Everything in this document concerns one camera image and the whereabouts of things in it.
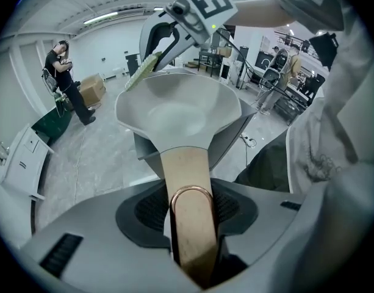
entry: person's arm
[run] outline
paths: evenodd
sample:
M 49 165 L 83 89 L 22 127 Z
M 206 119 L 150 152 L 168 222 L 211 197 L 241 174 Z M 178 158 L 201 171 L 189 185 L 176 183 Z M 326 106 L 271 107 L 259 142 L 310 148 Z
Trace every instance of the person's arm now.
M 238 12 L 227 25 L 278 27 L 295 20 L 280 6 L 278 0 L 249 0 L 236 2 Z
M 52 63 L 53 67 L 59 72 L 63 72 L 63 71 L 67 71 L 69 68 L 71 68 L 73 66 L 73 64 L 69 63 L 69 64 L 63 64 L 61 65 L 61 63 L 59 61 L 55 61 L 54 63 Z
M 62 60 L 67 60 L 68 58 L 69 58 L 69 50 L 66 50 L 65 54 L 63 56 L 61 56 L 61 59 Z

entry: gray fabric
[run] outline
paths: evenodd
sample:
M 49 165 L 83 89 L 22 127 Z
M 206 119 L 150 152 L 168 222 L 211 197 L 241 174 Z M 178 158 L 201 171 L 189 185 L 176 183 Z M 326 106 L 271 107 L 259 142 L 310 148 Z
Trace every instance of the gray fabric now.
M 285 77 L 286 77 L 285 75 L 280 76 L 280 79 L 279 79 L 279 81 L 276 85 L 277 88 L 279 88 L 281 90 L 286 89 L 287 84 L 286 84 Z M 282 94 L 280 92 L 277 92 L 277 91 L 274 91 L 274 90 L 267 91 L 258 99 L 257 105 L 259 107 L 261 107 L 263 105 L 263 103 L 268 99 L 268 101 L 265 104 L 264 109 L 270 110 L 273 107 L 273 105 L 277 102 L 277 100 L 279 100 L 281 95 Z
M 290 192 L 287 177 L 286 134 L 284 131 L 253 158 L 234 181 L 244 186 Z
M 323 0 L 318 5 L 313 0 L 278 0 L 280 6 L 293 19 L 306 26 L 313 34 L 319 30 L 344 29 L 342 6 L 339 0 Z
M 338 115 L 361 85 L 371 85 L 367 76 L 374 63 L 374 46 L 352 6 L 346 0 L 319 1 L 322 3 L 279 0 L 284 10 L 312 32 L 343 29 L 337 56 L 321 87 L 324 97 L 316 97 L 287 132 L 289 184 L 291 192 L 297 194 L 307 192 L 313 183 L 330 180 L 358 161 L 353 136 L 348 135 L 349 127 L 342 126 Z M 368 99 L 369 104 L 374 103 L 374 96 Z M 357 118 L 348 123 L 363 142 L 372 139 L 371 130 L 356 130 Z

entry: concrete floor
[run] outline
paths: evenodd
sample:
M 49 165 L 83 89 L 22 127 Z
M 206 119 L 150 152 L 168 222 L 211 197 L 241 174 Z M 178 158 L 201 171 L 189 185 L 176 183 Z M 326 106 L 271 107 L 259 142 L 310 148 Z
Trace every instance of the concrete floor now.
M 209 76 L 204 71 L 198 74 Z M 127 80 L 124 77 L 107 81 L 107 91 L 95 114 L 97 120 L 83 126 L 74 114 L 63 136 L 51 146 L 56 153 L 49 157 L 43 169 L 39 192 L 46 199 L 37 202 L 37 230 L 85 199 L 158 179 L 145 161 L 138 161 L 132 131 L 115 119 L 115 100 Z M 231 88 L 248 104 L 255 102 L 256 94 L 252 90 Z M 261 148 L 286 129 L 284 120 L 274 112 L 270 116 L 257 113 L 245 129 L 257 145 L 247 148 L 242 139 L 236 141 L 211 171 L 212 177 L 235 180 Z

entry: black vent grille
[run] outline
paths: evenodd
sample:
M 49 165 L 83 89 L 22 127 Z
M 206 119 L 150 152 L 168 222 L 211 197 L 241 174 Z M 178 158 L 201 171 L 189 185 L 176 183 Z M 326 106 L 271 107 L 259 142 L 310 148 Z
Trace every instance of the black vent grille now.
M 301 208 L 301 205 L 298 203 L 290 202 L 290 201 L 283 201 L 280 206 L 284 208 L 292 209 L 293 211 L 299 211 Z
M 82 239 L 83 237 L 73 234 L 64 234 L 40 265 L 49 273 L 59 278 Z
M 135 207 L 135 216 L 145 226 L 163 233 L 168 208 L 168 192 L 164 187 L 140 200 Z
M 238 214 L 240 211 L 240 204 L 235 198 L 221 192 L 220 190 L 213 190 L 212 193 L 214 196 L 214 205 L 218 216 L 218 223 L 224 222 Z

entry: person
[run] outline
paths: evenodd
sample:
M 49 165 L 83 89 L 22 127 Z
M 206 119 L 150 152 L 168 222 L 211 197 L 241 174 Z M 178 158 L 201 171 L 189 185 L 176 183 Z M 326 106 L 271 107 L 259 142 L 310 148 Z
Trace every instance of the person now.
M 290 67 L 289 70 L 284 73 L 280 74 L 279 81 L 276 85 L 277 88 L 281 90 L 285 90 L 287 87 L 287 84 L 290 81 L 291 77 L 296 77 L 297 73 L 301 70 L 301 59 L 298 56 L 299 53 L 299 46 L 292 44 L 290 47 Z M 263 93 L 263 95 L 257 100 L 257 110 L 260 110 L 261 114 L 264 115 L 270 115 L 270 109 L 274 106 L 274 104 L 279 100 L 279 98 L 282 96 L 280 92 L 269 90 L 266 88 L 267 91 Z
M 58 42 L 55 47 L 47 54 L 45 67 L 57 81 L 58 88 L 65 93 L 72 103 L 80 121 L 86 126 L 93 123 L 96 117 L 92 116 L 95 110 L 88 110 L 84 99 L 73 82 L 69 70 L 73 67 L 72 63 L 61 64 L 61 60 L 69 56 L 69 43 L 66 40 Z
M 309 97 L 309 101 L 307 104 L 310 105 L 313 103 L 313 100 L 317 94 L 317 91 L 325 82 L 325 78 L 321 75 L 317 75 L 317 77 L 308 77 L 305 80 L 305 84 L 303 88 L 300 90 L 301 93 Z
M 286 37 L 285 37 L 285 39 L 284 39 L 284 44 L 285 44 L 286 46 L 289 46 L 289 45 L 292 44 L 291 36 L 290 36 L 290 34 L 288 34 L 288 33 L 287 33 L 287 35 L 286 35 Z
M 279 47 L 278 46 L 274 46 L 273 48 L 272 48 L 272 54 L 273 55 L 276 55 L 278 52 L 279 52 Z
M 237 8 L 227 24 L 278 27 L 296 20 L 314 34 L 342 31 L 342 38 L 319 90 L 323 96 L 317 94 L 235 182 L 302 194 L 357 162 L 374 163 L 374 45 L 353 6 L 346 0 L 251 0 Z

